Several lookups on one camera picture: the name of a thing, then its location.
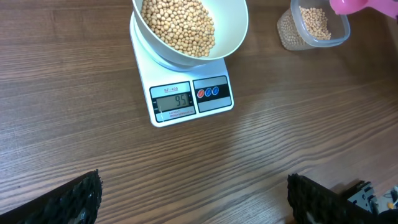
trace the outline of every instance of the white scale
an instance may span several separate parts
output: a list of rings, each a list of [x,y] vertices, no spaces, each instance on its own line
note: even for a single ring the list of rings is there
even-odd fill
[[[146,42],[134,12],[130,35],[154,126],[164,127],[233,108],[231,84],[223,58],[194,68],[174,65],[155,53]]]

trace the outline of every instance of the white bowl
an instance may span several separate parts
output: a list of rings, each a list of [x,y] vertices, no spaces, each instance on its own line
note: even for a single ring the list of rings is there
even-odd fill
[[[133,0],[138,28],[152,48],[163,58],[185,66],[203,65],[232,54],[242,44],[249,26],[249,13],[245,0],[202,0],[209,10],[215,27],[216,45],[208,57],[191,57],[175,50],[158,38],[141,16],[143,0]]]

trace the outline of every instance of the brown wooden surface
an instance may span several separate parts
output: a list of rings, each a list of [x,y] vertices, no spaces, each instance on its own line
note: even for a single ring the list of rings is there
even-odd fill
[[[93,169],[97,223],[289,222],[294,172],[337,191],[398,184],[398,56],[384,17],[350,16],[340,47],[288,52],[276,32],[288,5],[248,0],[248,36],[226,58],[234,110],[157,129],[130,1],[0,1],[0,213]]]

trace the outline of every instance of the pink scoop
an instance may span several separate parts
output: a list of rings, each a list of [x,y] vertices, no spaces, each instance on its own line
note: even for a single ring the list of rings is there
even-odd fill
[[[336,14],[347,15],[365,7],[372,7],[387,16],[397,19],[398,0],[330,0]]]

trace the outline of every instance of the wooden table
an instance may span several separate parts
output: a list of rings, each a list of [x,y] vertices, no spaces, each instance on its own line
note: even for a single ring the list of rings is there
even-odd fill
[[[129,0],[0,2],[0,213],[99,169],[97,223],[284,223],[287,175],[335,191],[397,184],[398,55],[385,18],[349,17],[331,49],[289,52],[288,0],[248,0],[226,58],[234,110],[151,125]]]

